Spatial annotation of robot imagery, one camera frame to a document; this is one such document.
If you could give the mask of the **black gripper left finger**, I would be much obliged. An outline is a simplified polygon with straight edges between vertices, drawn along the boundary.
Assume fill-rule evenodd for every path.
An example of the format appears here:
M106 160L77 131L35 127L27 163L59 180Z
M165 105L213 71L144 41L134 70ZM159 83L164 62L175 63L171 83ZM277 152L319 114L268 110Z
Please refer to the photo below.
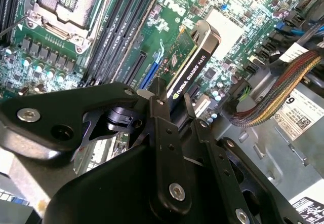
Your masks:
M71 165L82 146L122 131L130 136L128 150L142 144L181 149L165 81L154 79L148 95L113 83L9 99L1 104L1 146L50 167Z

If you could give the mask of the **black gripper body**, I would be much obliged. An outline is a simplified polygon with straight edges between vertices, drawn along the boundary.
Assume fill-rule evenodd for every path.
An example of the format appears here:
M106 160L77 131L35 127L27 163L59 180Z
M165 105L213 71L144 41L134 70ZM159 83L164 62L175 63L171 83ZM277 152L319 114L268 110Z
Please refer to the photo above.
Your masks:
M190 190L179 146L142 144L65 184L43 222L184 223Z

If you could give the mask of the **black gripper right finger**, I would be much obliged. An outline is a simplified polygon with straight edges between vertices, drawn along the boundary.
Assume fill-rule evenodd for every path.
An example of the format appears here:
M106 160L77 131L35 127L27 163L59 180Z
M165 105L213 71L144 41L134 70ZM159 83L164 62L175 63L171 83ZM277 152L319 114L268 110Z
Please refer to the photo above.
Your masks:
M184 223L303 223L302 217L230 138L216 141L195 118L184 96L190 125L183 153L192 205Z

